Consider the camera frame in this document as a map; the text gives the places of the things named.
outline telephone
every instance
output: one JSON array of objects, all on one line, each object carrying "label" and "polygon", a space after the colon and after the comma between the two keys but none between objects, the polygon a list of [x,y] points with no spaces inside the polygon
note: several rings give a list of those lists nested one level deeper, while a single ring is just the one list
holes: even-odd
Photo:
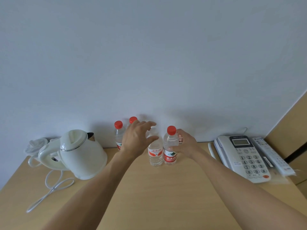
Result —
[{"label": "telephone", "polygon": [[214,146],[223,164],[242,177],[253,183],[271,180],[263,158],[246,135],[221,135]]}]

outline white kettle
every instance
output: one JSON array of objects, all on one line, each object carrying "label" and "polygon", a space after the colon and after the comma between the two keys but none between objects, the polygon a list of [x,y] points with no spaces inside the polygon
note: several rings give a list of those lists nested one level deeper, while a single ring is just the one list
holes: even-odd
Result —
[{"label": "white kettle", "polygon": [[[58,162],[51,156],[56,151],[60,158]],[[81,180],[93,178],[108,160],[101,145],[95,141],[94,133],[82,130],[68,131],[60,139],[48,143],[41,148],[38,158],[48,168],[71,170]]]}]

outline forearm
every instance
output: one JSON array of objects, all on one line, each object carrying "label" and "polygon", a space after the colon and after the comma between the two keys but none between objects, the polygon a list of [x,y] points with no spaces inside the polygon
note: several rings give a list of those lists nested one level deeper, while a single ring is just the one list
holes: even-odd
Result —
[{"label": "forearm", "polygon": [[88,229],[99,225],[125,172],[133,162],[124,151],[81,188],[50,220],[44,230]]},{"label": "forearm", "polygon": [[193,159],[242,229],[305,229],[307,217],[217,162],[202,149]]}]

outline clear plastic bottle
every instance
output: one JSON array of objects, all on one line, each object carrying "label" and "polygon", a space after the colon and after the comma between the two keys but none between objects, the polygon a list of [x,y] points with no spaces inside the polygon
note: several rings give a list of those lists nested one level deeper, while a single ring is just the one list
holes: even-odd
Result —
[{"label": "clear plastic bottle", "polygon": [[135,120],[137,120],[137,117],[132,116],[132,117],[129,119],[129,123],[132,124]]},{"label": "clear plastic bottle", "polygon": [[170,146],[179,145],[179,138],[176,131],[177,129],[174,126],[169,126],[163,138],[163,159],[167,165],[176,163],[177,153],[169,149]]},{"label": "clear plastic bottle", "polygon": [[160,166],[163,164],[163,140],[155,127],[152,127],[149,131],[149,137],[152,135],[159,136],[159,139],[148,146],[149,162],[152,166]]},{"label": "clear plastic bottle", "polygon": [[124,136],[126,128],[122,126],[122,121],[116,121],[114,123],[114,126],[115,126],[115,131],[114,131],[115,141],[117,144],[117,148],[120,150],[120,148],[122,147],[122,138]]}]

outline red bottle cap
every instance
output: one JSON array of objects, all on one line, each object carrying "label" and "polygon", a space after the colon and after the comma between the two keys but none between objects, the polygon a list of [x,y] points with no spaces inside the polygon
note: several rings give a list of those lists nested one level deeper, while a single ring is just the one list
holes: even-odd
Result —
[{"label": "red bottle cap", "polygon": [[121,129],[122,128],[122,121],[116,121],[114,123],[114,126],[115,126],[116,129]]},{"label": "red bottle cap", "polygon": [[136,120],[137,120],[137,117],[132,116],[132,117],[129,119],[129,123],[131,124],[131,123],[133,123],[133,122],[136,121]]},{"label": "red bottle cap", "polygon": [[176,134],[176,128],[174,127],[174,126],[169,126],[168,128],[167,128],[167,133],[169,134],[169,135],[175,135]]}]

